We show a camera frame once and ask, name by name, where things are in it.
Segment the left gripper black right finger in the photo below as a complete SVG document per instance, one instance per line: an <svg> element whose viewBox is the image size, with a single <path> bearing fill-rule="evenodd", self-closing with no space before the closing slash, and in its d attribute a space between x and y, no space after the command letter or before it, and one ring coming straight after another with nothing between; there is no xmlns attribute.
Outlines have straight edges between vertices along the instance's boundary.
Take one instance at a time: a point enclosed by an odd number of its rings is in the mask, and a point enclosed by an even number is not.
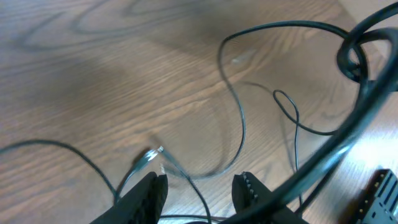
<svg viewBox="0 0 398 224"><path fill-rule="evenodd" d="M234 175L232 182L232 200L236 213L240 213L247 208L251 208L268 199L272 195L270 191L259 179L250 172ZM308 224L304 219L296 215L291 209L284 207L273 214L265 224Z"/></svg>

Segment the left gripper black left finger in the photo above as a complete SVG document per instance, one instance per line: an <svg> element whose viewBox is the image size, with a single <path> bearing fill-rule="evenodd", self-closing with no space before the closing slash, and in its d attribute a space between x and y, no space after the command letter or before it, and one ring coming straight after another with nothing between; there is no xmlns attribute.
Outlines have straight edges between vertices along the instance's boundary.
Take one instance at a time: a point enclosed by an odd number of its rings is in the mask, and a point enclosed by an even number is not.
<svg viewBox="0 0 398 224"><path fill-rule="evenodd" d="M157 224L167 194L167 176L150 172L116 205L90 224Z"/></svg>

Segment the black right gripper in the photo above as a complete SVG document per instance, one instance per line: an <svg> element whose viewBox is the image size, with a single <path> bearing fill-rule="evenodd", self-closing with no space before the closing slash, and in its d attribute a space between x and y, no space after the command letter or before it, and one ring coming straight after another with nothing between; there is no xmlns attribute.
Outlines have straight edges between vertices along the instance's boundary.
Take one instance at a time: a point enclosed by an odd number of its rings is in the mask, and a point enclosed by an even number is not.
<svg viewBox="0 0 398 224"><path fill-rule="evenodd" d="M379 169L363 192L351 223L397 224L397 176Z"/></svg>

